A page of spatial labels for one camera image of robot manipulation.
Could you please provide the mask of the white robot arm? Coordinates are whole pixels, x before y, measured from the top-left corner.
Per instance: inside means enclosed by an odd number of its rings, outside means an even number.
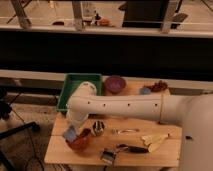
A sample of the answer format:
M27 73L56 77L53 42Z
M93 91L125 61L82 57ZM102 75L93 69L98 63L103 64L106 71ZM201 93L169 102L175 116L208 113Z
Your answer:
M179 171L213 171L213 94L97 96L82 82L67 102L67 119L78 128L89 114L139 117L182 127Z

